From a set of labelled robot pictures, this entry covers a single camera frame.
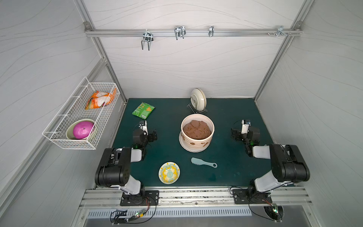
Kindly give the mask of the white ceramic pot with mud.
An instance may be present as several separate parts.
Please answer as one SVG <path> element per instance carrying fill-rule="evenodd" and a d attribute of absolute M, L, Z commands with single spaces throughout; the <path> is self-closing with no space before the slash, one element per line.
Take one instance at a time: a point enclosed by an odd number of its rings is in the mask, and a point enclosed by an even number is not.
<path fill-rule="evenodd" d="M 215 126 L 213 121 L 203 114 L 190 114 L 181 123 L 180 145 L 192 153 L 199 153 L 208 148 L 213 139 Z"/>

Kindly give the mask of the light teal scrub brush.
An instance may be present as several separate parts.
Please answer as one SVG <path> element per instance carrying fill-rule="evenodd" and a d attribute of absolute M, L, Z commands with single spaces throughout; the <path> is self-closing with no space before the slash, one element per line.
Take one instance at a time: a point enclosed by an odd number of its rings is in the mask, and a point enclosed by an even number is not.
<path fill-rule="evenodd" d="M 199 165 L 199 166 L 206 165 L 206 166 L 210 166 L 213 168 L 218 167 L 217 163 L 206 162 L 206 161 L 204 161 L 202 159 L 198 159 L 198 158 L 191 158 L 191 163 L 193 163 L 195 165 Z"/>

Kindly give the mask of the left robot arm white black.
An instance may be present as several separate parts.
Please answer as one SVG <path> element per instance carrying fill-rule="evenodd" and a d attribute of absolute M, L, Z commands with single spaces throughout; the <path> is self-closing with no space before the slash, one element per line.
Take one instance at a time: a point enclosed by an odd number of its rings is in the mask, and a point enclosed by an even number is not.
<path fill-rule="evenodd" d="M 131 175 L 131 163 L 143 161 L 146 147 L 157 140 L 157 132 L 143 129 L 133 132 L 130 147 L 106 148 L 95 173 L 95 184 L 99 187 L 116 188 L 127 196 L 144 196 L 144 186 Z"/>

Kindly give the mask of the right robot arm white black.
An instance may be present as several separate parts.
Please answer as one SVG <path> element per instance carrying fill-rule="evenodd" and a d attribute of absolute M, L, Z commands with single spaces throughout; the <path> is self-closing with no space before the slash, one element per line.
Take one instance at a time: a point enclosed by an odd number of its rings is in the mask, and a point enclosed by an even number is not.
<path fill-rule="evenodd" d="M 267 159 L 271 170 L 251 181 L 248 194 L 268 193 L 288 184 L 307 182 L 310 170 L 296 145 L 260 145 L 260 131 L 251 127 L 248 130 L 231 130 L 231 137 L 243 142 L 246 154 L 251 158 Z"/>

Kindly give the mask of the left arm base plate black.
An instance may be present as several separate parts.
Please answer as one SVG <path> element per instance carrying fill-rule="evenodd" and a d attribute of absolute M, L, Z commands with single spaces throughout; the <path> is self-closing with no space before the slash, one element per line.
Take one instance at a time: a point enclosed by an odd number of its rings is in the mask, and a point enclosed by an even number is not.
<path fill-rule="evenodd" d="M 120 202 L 120 206 L 157 206 L 159 201 L 158 190 L 146 190 L 141 191 L 137 195 L 123 194 Z"/>

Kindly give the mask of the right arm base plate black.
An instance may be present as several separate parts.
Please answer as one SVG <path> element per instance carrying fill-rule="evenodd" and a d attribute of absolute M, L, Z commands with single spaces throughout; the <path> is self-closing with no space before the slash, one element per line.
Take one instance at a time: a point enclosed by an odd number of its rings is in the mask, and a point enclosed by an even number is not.
<path fill-rule="evenodd" d="M 272 199 L 269 193 L 253 192 L 250 189 L 242 189 L 239 187 L 232 187 L 229 189 L 233 201 L 237 205 L 251 205 L 251 204 L 272 204 Z"/>

